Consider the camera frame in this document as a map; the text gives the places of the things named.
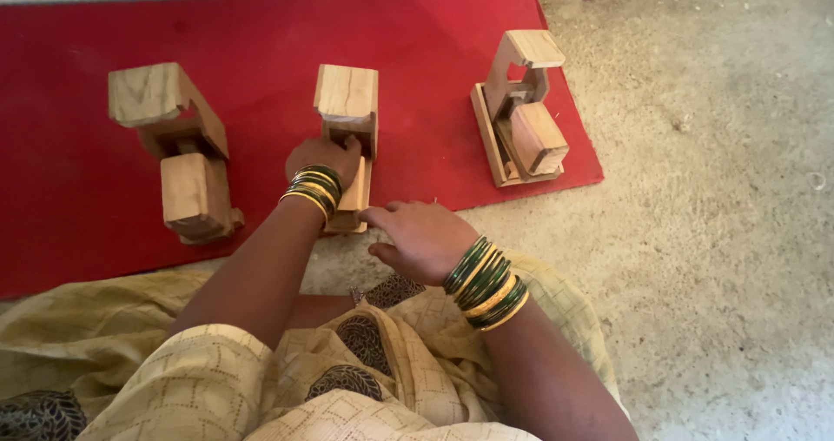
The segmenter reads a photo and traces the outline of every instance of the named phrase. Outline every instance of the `bangle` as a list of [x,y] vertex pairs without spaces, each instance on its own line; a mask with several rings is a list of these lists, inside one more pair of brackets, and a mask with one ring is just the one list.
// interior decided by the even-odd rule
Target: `bangle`
[[469,324],[486,332],[511,319],[530,294],[512,263],[482,235],[443,281]]
[[302,196],[318,206],[324,213],[324,223],[336,214],[339,201],[342,200],[342,183],[336,171],[328,166],[314,164],[298,170],[290,180],[287,191],[278,200],[280,203],[287,196]]

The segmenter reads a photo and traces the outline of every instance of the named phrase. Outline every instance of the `light wood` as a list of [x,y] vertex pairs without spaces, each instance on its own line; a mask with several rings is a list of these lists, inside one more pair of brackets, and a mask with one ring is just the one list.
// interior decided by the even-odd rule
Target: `light wood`
[[322,64],[313,107],[322,118],[322,135],[344,144],[350,135],[362,145],[362,154],[376,159],[379,132],[379,72],[349,66]]
[[484,84],[481,83],[475,84],[474,88],[472,88],[472,92],[470,93],[472,109],[474,110],[475,118],[478,120],[480,138],[484,142],[484,150],[486,151],[486,159],[490,164],[492,181],[496,187],[503,187],[511,184],[507,181],[504,166],[501,162],[501,153],[498,149],[498,142],[495,140],[495,131],[492,129],[492,123],[490,123],[490,113],[486,109],[483,88]]
[[324,227],[324,232],[331,234],[361,234],[368,230],[368,223],[360,222],[359,214],[362,210],[368,208],[370,204],[370,174],[371,165],[370,160],[364,159],[361,161],[360,170],[356,173],[354,183],[349,187],[352,190],[351,198],[348,204],[345,204],[345,192],[342,196],[342,201],[339,201],[339,210],[333,218],[327,222]]
[[519,66],[553,68],[565,63],[565,55],[546,30],[508,30],[505,35],[516,49],[520,59],[516,64]]
[[518,105],[510,116],[512,139],[521,161],[519,170],[531,175],[556,172],[568,144],[547,107],[541,102]]
[[[525,173],[525,177],[521,177],[521,169],[518,169],[518,158],[515,154],[515,147],[512,144],[512,126],[508,119],[499,120],[499,124],[493,125],[490,123],[489,113],[486,110],[486,102],[484,100],[484,84],[478,83],[472,88],[470,94],[472,99],[472,108],[474,109],[475,118],[478,120],[478,128],[480,130],[481,140],[484,142],[484,149],[486,151],[486,158],[490,165],[490,172],[495,186],[506,187],[524,184],[528,182],[539,182],[541,180],[553,180],[565,171],[558,169],[551,174],[540,176],[531,176]],[[509,159],[503,159],[501,156],[502,150],[506,153]],[[518,177],[508,179],[506,174],[506,163],[511,163],[516,166],[516,173]]]
[[[142,146],[164,159],[179,154],[178,139],[199,138],[200,150],[228,159],[223,122],[178,63],[108,74],[110,119],[139,132]],[[182,112],[193,109],[193,116]]]
[[484,88],[490,122],[495,122],[498,117],[509,116],[512,108],[513,96],[510,94],[511,87],[507,81],[507,69],[510,63],[527,67],[525,78],[521,82],[532,84],[537,81],[532,101],[541,101],[549,90],[548,86],[541,87],[542,83],[539,82],[547,80],[546,73],[534,71],[530,74],[530,71],[561,66],[564,62],[565,55],[556,46],[548,31],[508,30],[504,32],[498,49],[495,51],[495,58],[492,60]]
[[519,178],[519,171],[516,169],[516,163],[511,160],[508,160],[506,164],[504,164],[504,172],[507,175],[508,180]]
[[226,164],[201,153],[160,161],[162,219],[186,244],[201,244],[231,235],[244,224],[228,196]]
[[547,68],[527,70],[521,83],[530,84],[534,88],[533,96],[525,102],[541,102],[547,97],[547,93],[550,92],[550,80],[547,79]]
[[519,173],[520,183],[556,179],[559,176],[559,174],[561,174],[561,172],[558,170],[546,174],[531,174],[529,171],[522,167],[523,165],[521,164],[521,159],[518,157],[516,145],[513,143],[512,130],[512,125],[508,119],[499,119],[497,122],[495,122],[495,132],[498,134],[498,138],[501,140],[501,143],[504,144],[507,154],[510,155],[510,160],[512,160],[513,163],[516,165],[516,169]]
[[362,199],[364,198],[362,192],[364,188],[364,165],[365,158],[364,156],[360,156],[360,167],[356,170],[356,177],[354,177],[354,181],[350,184],[348,190],[342,194],[342,200],[339,201],[340,212],[362,210]]

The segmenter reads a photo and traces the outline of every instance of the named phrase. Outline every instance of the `hand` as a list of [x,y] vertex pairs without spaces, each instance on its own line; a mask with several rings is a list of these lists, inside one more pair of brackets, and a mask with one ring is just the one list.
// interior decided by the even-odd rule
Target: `hand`
[[293,180],[293,176],[304,166],[311,164],[322,164],[339,174],[342,181],[342,192],[344,193],[354,183],[356,170],[360,167],[360,156],[362,147],[359,140],[351,135],[344,140],[348,149],[336,145],[333,141],[325,138],[308,138],[298,145],[293,152],[289,153],[285,173],[287,181]]
[[428,286],[440,286],[479,234],[442,205],[392,201],[371,206],[360,220],[379,227],[394,244],[371,244],[368,253],[395,272]]

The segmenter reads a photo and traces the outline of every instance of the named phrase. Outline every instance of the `gold bangle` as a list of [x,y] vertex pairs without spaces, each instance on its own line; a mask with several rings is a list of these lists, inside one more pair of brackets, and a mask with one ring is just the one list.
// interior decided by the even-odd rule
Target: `gold bangle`
[[288,191],[287,193],[281,195],[281,198],[278,199],[278,203],[280,203],[286,197],[291,196],[291,195],[302,196],[302,197],[306,198],[307,200],[312,201],[313,203],[315,203],[315,205],[318,206],[318,209],[321,210],[322,214],[324,214],[324,223],[327,225],[328,217],[327,217],[327,212],[324,210],[324,206],[322,206],[321,203],[318,203],[318,201],[316,201],[316,199],[314,199],[312,196],[309,196],[302,191]]
[[300,170],[299,173],[295,175],[295,177],[307,176],[308,174],[313,174],[314,176],[321,177],[322,179],[327,180],[327,183],[329,183],[331,186],[333,186],[333,188],[335,188],[336,190],[342,190],[341,186],[338,186],[333,182],[333,179],[331,179],[329,176],[327,176],[325,174],[322,174],[321,172],[318,172],[317,170],[304,170],[304,171]]
[[334,200],[333,196],[331,196],[330,193],[319,184],[315,184],[313,182],[301,182],[300,185],[308,189],[320,191],[322,194],[324,194],[324,196],[327,197],[327,199],[330,201],[330,205],[333,205],[334,212],[336,212],[336,210],[339,208],[339,205],[336,204],[336,200]]
[[480,258],[480,262],[478,262],[478,265],[475,266],[472,270],[472,273],[470,273],[470,276],[466,276],[466,281],[462,285],[460,285],[458,291],[454,292],[453,298],[455,301],[457,301],[460,294],[464,292],[466,286],[470,284],[472,278],[474,278],[474,276],[477,275],[478,272],[480,272],[480,269],[484,267],[484,263],[486,263],[486,260],[492,256],[493,252],[495,252],[495,244],[490,244],[490,246],[487,247],[484,256]]
[[489,299],[482,302],[481,304],[475,306],[474,308],[469,309],[468,311],[464,311],[465,318],[477,318],[480,314],[491,309],[495,304],[510,294],[512,291],[513,286],[516,286],[516,275],[513,275],[512,272],[510,273],[510,278],[507,279],[507,282],[504,283],[494,295],[490,296]]
[[525,303],[527,302],[527,298],[528,298],[528,297],[530,297],[530,292],[529,292],[529,291],[525,291],[525,292],[524,292],[524,297],[522,297],[522,298],[521,298],[521,302],[519,302],[519,305],[518,305],[518,306],[516,306],[516,308],[515,308],[515,309],[513,309],[512,311],[510,311],[510,313],[509,313],[509,314],[507,314],[507,315],[506,315],[503,319],[501,319],[501,320],[497,321],[496,323],[494,323],[494,324],[492,324],[492,325],[489,325],[489,326],[487,326],[487,327],[484,327],[484,328],[479,328],[478,330],[480,330],[480,331],[482,331],[482,332],[488,332],[488,331],[490,331],[490,330],[492,330],[492,329],[494,329],[494,328],[498,327],[499,325],[503,324],[504,322],[508,321],[510,318],[512,318],[513,316],[515,316],[515,315],[516,315],[516,312],[518,312],[521,308],[524,308],[524,305],[525,305]]

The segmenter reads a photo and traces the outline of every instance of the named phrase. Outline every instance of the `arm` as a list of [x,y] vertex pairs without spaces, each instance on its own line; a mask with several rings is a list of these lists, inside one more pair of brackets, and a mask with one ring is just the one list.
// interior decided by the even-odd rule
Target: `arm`
[[[303,166],[324,164],[339,173],[347,189],[359,166],[360,144],[351,137],[347,145],[344,150],[325,139],[306,140],[287,159],[287,179]],[[315,203],[286,197],[182,309],[170,334],[224,323],[275,349],[323,223]]]
[[[371,255],[430,286],[440,286],[478,238],[472,226],[436,203],[395,201],[369,208],[361,218],[394,242],[372,244]],[[532,299],[482,335],[516,428],[545,441],[637,439],[597,375]]]

